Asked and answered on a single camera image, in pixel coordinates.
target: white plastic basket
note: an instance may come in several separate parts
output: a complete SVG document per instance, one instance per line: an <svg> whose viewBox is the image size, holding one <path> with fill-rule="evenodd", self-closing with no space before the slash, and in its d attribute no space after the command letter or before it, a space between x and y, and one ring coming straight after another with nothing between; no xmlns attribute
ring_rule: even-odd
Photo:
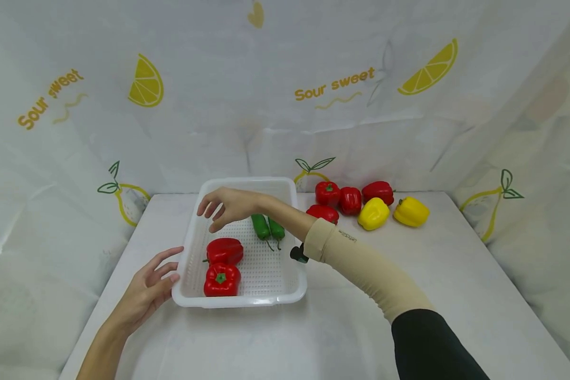
<svg viewBox="0 0 570 380"><path fill-rule="evenodd" d="M198 194L192 220L186 233L185 251L182 253L177 272L180 280L173 286L173 300L181 307L201 308L245 308L270 306L279 303L293 303L306 293L306 270L304 264L289 257L289 252L299 242L288 232L281 240L281 251L277 242L258 239L250 217L227 225L217 233L209 233L211 219L196 216L196 209L202 198L215 189L225 186L246 191L272 195L285 203L297 207L296 185L285 177L241 177L208 180ZM206 297L203 292L208 263L206 246L218 238L235 238L244 248L243 259L237 264L241 271L241 284L236 297Z"/></svg>

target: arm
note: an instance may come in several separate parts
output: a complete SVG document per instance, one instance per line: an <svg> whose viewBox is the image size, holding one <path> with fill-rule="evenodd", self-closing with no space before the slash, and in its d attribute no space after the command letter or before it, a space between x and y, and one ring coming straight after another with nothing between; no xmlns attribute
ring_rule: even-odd
<svg viewBox="0 0 570 380"><path fill-rule="evenodd" d="M114 379L127 338L127 335L112 325L103 324L84 357L76 379Z"/></svg>
<svg viewBox="0 0 570 380"><path fill-rule="evenodd" d="M128 337L170 298L170 289L179 279L176 273L162 279L177 269L176 262L166 263L157 269L158 265L183 250L184 247L177 247L161 252L135 273L114 311L97 331L77 380L114 379Z"/></svg>
<svg viewBox="0 0 570 380"><path fill-rule="evenodd" d="M369 245L274 197L237 189L209 193L197 215L210 217L220 205L210 232L263 213L304 241L306 256L331 265L370 296L392 324L401 380L488 379L412 278Z"/></svg>
<svg viewBox="0 0 570 380"><path fill-rule="evenodd" d="M254 213L268 215L305 242L306 256L331 265L372 297L390 322L408 310L433 308L424 292L397 265L328 221L317 220L272 196L230 188L206 195L197 215L210 217L220 205L210 232Z"/></svg>

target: perforated basket bottom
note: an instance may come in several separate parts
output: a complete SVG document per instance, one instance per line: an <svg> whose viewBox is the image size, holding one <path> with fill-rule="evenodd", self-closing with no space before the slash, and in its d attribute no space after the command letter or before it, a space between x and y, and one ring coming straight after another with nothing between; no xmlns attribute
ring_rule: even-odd
<svg viewBox="0 0 570 380"><path fill-rule="evenodd" d="M208 263L206 259L206 246L213 240L230 237L241 241L244 248L243 260L237 265L241 271L241 284L239 296L272 296L291 293L297 287L296 273L288 270L289 250L293 246L293 237L286 235L281 241L282 251L277 250L277 242L270 239L269 243L274 252L270 251L266 241L258 239L250 217L227 225L221 231L211 234L208 232L210 220L203 223L200 218L197 231L204 233L201 239L195 239L198 246L191 247L189 265L184 279L182 293L187 297L202 297L205 273Z"/></svg>

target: wrist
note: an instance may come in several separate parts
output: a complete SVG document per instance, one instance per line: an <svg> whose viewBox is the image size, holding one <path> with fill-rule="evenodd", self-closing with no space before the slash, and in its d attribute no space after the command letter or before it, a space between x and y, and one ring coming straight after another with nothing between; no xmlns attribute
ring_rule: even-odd
<svg viewBox="0 0 570 380"><path fill-rule="evenodd" d="M276 200L277 199L275 197L270 196L268 194L260 195L260 197L258 199L257 212L256 213L270 216L270 214L269 214L270 204L274 203L274 201L276 201Z"/></svg>
<svg viewBox="0 0 570 380"><path fill-rule="evenodd" d="M112 319L112 317L108 317L106 321L101 325L97 335L102 335L106 339L113 340L113 341L122 341L124 343L125 340L128 339L130 333L127 331L124 326L121 324L116 323Z"/></svg>

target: beige arm sleeve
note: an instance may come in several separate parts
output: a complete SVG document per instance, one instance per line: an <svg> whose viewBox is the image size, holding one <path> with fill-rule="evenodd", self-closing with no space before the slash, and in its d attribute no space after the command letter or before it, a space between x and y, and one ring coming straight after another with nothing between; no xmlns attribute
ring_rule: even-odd
<svg viewBox="0 0 570 380"><path fill-rule="evenodd" d="M304 241L304 255L332 268L370 296L392 324L402 313L434 307L404 271L372 247L318 219Z"/></svg>

